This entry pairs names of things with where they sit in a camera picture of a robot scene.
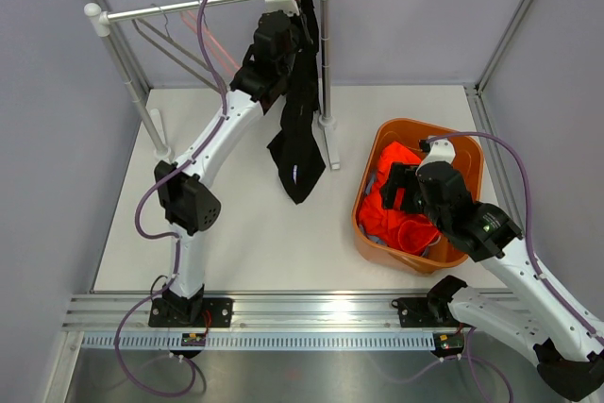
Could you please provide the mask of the light blue shorts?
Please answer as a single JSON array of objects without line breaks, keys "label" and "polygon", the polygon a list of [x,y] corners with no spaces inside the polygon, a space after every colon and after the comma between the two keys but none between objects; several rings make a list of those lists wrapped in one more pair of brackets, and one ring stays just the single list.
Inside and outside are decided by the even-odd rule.
[{"label": "light blue shorts", "polygon": [[425,256],[441,239],[441,234],[426,216],[385,210],[375,173],[370,175],[364,189],[358,225],[372,242],[414,256]]}]

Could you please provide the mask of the orange shorts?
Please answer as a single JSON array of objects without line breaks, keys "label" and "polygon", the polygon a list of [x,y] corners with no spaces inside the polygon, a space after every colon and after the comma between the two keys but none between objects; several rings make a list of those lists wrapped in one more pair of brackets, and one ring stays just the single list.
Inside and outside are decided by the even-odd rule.
[{"label": "orange shorts", "polygon": [[380,153],[377,167],[370,172],[361,192],[357,224],[361,232],[374,243],[414,256],[425,256],[428,248],[441,239],[437,228],[424,215],[382,207],[379,191],[386,183],[392,164],[397,162],[419,164],[421,160],[399,142],[387,145]]}]

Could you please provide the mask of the pink hanger with orange shorts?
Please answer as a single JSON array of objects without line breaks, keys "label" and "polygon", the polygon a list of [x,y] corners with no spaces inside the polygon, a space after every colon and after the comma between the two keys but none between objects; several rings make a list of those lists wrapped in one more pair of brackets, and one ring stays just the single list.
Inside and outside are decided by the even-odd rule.
[{"label": "pink hanger with orange shorts", "polygon": [[[197,14],[191,10],[187,10],[179,13],[182,23],[188,27],[193,34],[197,34],[196,18]],[[213,57],[221,65],[222,69],[228,76],[235,76],[235,73],[240,69],[240,65],[235,59],[227,52],[222,44],[215,38],[208,28],[206,19],[202,21],[202,29],[207,37],[206,46],[211,52]]]}]

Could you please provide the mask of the black shorts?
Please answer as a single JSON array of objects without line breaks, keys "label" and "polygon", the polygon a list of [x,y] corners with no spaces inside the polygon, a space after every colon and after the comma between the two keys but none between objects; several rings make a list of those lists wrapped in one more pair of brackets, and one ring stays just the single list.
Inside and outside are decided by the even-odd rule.
[{"label": "black shorts", "polygon": [[319,26],[313,0],[299,0],[301,16],[311,39],[296,54],[280,118],[280,131],[267,145],[286,194],[295,204],[303,203],[326,169],[313,136],[314,113],[319,109]]}]

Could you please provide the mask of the grey clothes hanger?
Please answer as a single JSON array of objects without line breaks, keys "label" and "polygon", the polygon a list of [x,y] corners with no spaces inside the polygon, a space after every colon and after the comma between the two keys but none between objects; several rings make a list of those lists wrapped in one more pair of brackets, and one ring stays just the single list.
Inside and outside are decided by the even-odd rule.
[{"label": "grey clothes hanger", "polygon": [[169,15],[164,12],[161,15],[163,17],[162,28],[153,25],[146,19],[133,19],[130,22],[136,33],[148,44],[160,51],[163,56],[205,87],[214,92],[219,92],[219,87],[211,75],[207,63],[172,36]]}]

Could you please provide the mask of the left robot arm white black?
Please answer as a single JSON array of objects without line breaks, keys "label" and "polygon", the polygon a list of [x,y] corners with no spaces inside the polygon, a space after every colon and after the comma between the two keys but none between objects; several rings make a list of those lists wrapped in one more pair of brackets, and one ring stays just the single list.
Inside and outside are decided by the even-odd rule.
[{"label": "left robot arm white black", "polygon": [[260,16],[225,106],[176,162],[162,161],[154,170],[159,203],[179,241],[173,249],[178,270],[152,302],[152,327],[202,327],[222,306],[218,299],[204,300],[204,242],[221,211],[210,188],[244,133],[279,97],[285,99],[280,131],[267,148],[286,194],[302,203],[325,171],[312,132],[319,107],[319,26],[311,0],[297,5],[300,11],[293,16],[283,11]]}]

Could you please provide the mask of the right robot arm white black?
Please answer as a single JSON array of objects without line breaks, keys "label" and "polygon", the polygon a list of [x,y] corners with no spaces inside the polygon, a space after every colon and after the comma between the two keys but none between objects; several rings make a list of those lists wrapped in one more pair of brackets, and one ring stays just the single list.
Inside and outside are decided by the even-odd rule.
[{"label": "right robot arm white black", "polygon": [[496,205],[477,202],[446,161],[392,164],[381,188],[386,209],[422,213],[446,239],[496,276],[528,310],[522,316],[447,276],[420,305],[417,321],[476,327],[532,363],[557,394],[579,402],[603,384],[603,322],[529,251],[529,237]]}]

